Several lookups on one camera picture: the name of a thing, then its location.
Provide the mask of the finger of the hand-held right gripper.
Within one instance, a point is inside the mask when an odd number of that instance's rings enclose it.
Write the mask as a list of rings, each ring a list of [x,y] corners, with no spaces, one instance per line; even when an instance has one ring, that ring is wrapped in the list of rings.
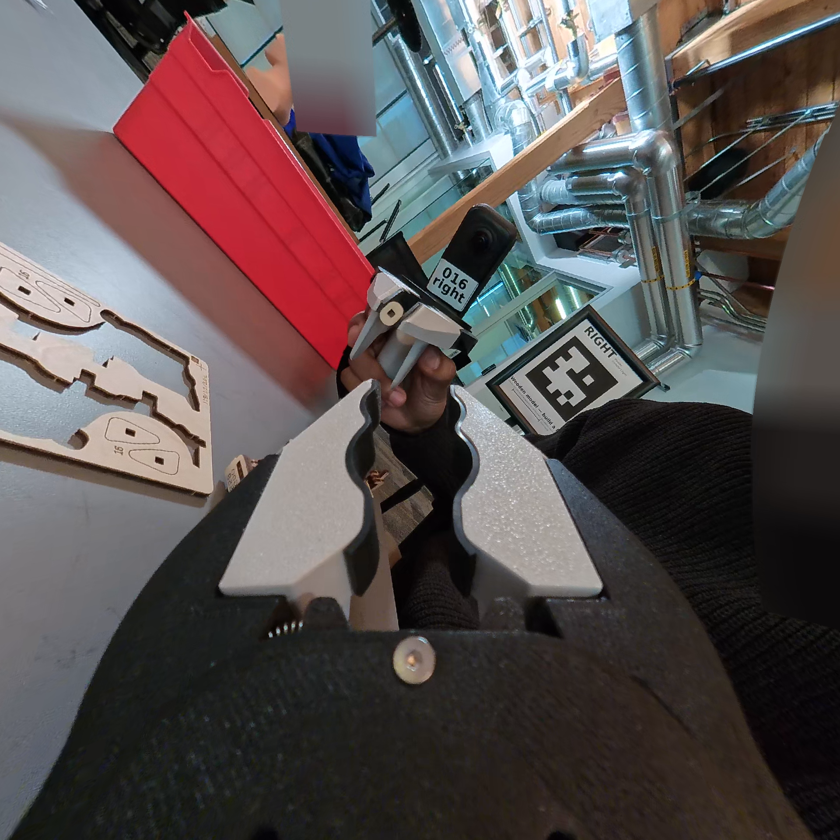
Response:
[[[367,293],[368,315],[350,352],[353,361],[394,329],[414,308],[414,291],[389,272],[378,272]]]
[[[380,366],[392,387],[402,383],[425,349],[450,350],[461,335],[460,325],[441,311],[415,306],[389,332],[380,351]]]

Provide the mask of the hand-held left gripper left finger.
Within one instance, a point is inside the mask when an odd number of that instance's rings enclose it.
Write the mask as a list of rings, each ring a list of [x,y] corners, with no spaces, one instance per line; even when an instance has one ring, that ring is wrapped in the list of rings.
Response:
[[[380,562],[374,501],[381,387],[363,381],[280,452],[219,582],[224,595],[362,595]]]

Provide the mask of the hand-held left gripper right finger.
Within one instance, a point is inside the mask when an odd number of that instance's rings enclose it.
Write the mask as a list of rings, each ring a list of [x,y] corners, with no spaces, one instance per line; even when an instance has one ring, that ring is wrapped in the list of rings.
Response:
[[[471,468],[454,501],[459,542],[476,559],[477,602],[586,598],[602,580],[547,459],[461,386],[455,426]]]

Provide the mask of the person's right forearm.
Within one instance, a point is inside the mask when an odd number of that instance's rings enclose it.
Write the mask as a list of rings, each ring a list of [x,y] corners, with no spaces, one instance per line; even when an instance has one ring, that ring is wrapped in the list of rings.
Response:
[[[838,630],[760,602],[752,416],[615,400],[549,436],[605,595],[491,631],[454,504],[475,474],[447,386],[383,411],[433,496],[392,573],[404,631],[442,643],[431,710],[388,770],[379,838],[838,838]]]

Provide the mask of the person's right hand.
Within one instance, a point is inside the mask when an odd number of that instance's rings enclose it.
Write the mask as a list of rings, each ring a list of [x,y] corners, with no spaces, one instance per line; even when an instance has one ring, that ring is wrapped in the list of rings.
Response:
[[[381,424],[387,431],[419,434],[435,425],[444,414],[456,368],[438,348],[428,346],[409,375],[394,387],[378,361],[389,337],[389,334],[379,337],[355,360],[342,360],[337,387],[342,395],[362,381],[378,380],[382,398]]]

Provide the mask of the wooden beam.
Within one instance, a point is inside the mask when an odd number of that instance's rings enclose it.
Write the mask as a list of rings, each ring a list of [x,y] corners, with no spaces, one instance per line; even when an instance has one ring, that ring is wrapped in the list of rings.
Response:
[[[612,80],[578,104],[570,114],[541,134],[522,152],[490,175],[475,189],[446,209],[440,217],[408,240],[420,263],[446,247],[468,210],[477,204],[498,207],[562,154],[590,138],[594,132],[625,110],[623,84]]]

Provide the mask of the framed marker sign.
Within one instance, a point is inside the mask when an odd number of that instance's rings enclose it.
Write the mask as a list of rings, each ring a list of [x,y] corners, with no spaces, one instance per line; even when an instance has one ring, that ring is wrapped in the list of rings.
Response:
[[[486,387],[520,427],[550,435],[577,414],[659,387],[593,306],[530,342],[489,378]]]

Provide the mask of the red plastic bin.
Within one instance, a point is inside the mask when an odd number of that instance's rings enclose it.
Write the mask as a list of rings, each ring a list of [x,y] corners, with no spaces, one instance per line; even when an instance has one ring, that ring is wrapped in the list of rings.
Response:
[[[198,23],[186,19],[113,132],[335,369],[373,269]]]

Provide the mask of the cluster of silver pipes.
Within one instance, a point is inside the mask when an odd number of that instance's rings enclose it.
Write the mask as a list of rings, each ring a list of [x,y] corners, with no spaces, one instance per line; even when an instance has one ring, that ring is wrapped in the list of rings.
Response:
[[[656,2],[643,12],[625,2],[619,8],[622,17],[605,2],[590,4],[596,31],[615,36],[635,132],[573,147],[556,161],[563,178],[532,181],[518,198],[526,224],[540,235],[628,226],[650,328],[634,352],[661,376],[703,344],[690,236],[760,239],[792,225],[823,136],[756,202],[686,204]]]

